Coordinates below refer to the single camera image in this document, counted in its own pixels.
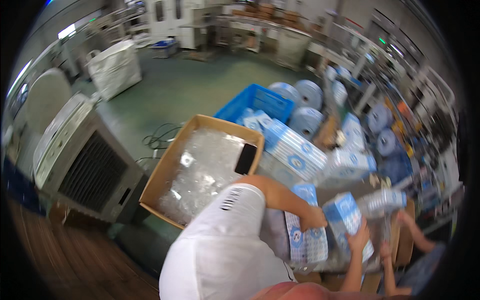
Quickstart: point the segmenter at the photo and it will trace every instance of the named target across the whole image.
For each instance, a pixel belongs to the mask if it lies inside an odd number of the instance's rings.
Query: plastic bag
[[[110,100],[142,80],[135,44],[121,41],[87,63],[92,81],[105,100]]]

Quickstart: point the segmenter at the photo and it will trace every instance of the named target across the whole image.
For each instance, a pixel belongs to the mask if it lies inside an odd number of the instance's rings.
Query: black cable
[[[141,157],[141,158],[135,160],[135,162],[138,163],[140,160],[147,159],[147,158],[149,158],[149,159],[160,159],[161,157]]]
[[[151,135],[147,135],[146,137],[144,137],[142,139],[142,143],[149,147],[150,149],[152,150],[159,150],[159,149],[166,149],[164,143],[168,143],[167,140],[168,139],[165,139],[163,140],[162,137],[164,137],[165,135],[169,134],[170,132],[173,132],[173,131],[177,131],[178,129],[180,129],[181,127],[175,127],[175,128],[171,128],[170,130],[164,132],[162,135],[158,136],[158,132],[159,130],[164,127],[164,126],[177,126],[176,124],[173,124],[173,123],[165,123],[165,124],[162,124],[160,125],[159,127],[157,127],[157,129],[155,129],[155,131],[153,132],[153,134]]]

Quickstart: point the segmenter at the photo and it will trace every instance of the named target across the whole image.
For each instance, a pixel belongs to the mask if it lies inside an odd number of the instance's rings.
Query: wooden floor
[[[103,232],[51,224],[9,201],[17,234],[58,299],[158,299],[158,281]]]

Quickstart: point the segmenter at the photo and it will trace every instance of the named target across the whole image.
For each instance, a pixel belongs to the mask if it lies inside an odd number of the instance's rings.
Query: open cardboard box
[[[140,205],[143,208],[160,219],[180,229],[184,229],[185,227],[164,216],[164,214],[158,209],[157,203],[159,197],[170,189],[172,181],[177,176],[180,156],[184,151],[185,143],[192,132],[200,127],[207,127],[226,132],[255,145],[257,150],[248,172],[249,175],[255,173],[264,149],[264,136],[255,130],[232,122],[204,115],[195,115],[193,118],[191,118],[190,121],[188,121],[187,124],[185,124],[185,126],[178,132],[175,140],[170,144],[170,146],[168,146],[168,149],[165,151],[162,158],[156,165],[152,176],[150,176],[147,185],[145,185],[142,196],[140,196]]]

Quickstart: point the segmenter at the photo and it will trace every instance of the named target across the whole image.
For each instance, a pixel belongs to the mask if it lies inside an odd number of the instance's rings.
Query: smartphone
[[[255,158],[256,153],[256,146],[245,144],[237,162],[237,166],[235,167],[235,172],[242,175],[248,174],[248,171],[250,171],[250,167],[252,166],[253,159]]]

